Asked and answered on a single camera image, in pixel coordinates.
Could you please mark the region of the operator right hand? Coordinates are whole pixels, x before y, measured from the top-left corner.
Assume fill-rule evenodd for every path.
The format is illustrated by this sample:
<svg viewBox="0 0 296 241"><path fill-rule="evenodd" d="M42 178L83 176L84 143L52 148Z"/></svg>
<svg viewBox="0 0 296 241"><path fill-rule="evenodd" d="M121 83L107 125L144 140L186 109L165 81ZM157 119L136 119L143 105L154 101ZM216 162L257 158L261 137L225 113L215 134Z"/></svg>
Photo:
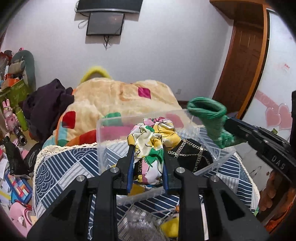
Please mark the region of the operator right hand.
<svg viewBox="0 0 296 241"><path fill-rule="evenodd" d="M259 210L266 211L268 208L271 208L273 204L273 198L276 195L277 188L275 187L275 181L281 178L281 174L276 171L272 171L269 179L266 183L265 189L260 194L259 200ZM290 207L290 204L295 198L295 190L290 188L289 191L285 194L285 203L277 210L277 213L273 216L273 219L278 219L282 217Z"/></svg>

